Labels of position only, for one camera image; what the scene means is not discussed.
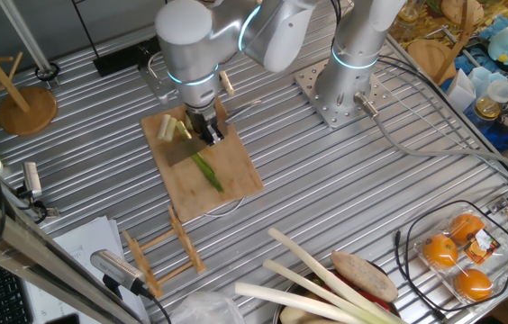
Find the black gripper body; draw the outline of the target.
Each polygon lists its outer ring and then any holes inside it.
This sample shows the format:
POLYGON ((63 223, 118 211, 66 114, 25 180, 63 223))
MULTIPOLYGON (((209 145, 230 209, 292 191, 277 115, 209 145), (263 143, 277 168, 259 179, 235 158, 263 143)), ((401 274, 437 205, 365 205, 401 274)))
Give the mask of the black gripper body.
POLYGON ((192 122, 195 132, 206 134, 218 131, 217 112, 213 106, 202 108, 187 106, 186 113, 192 122))

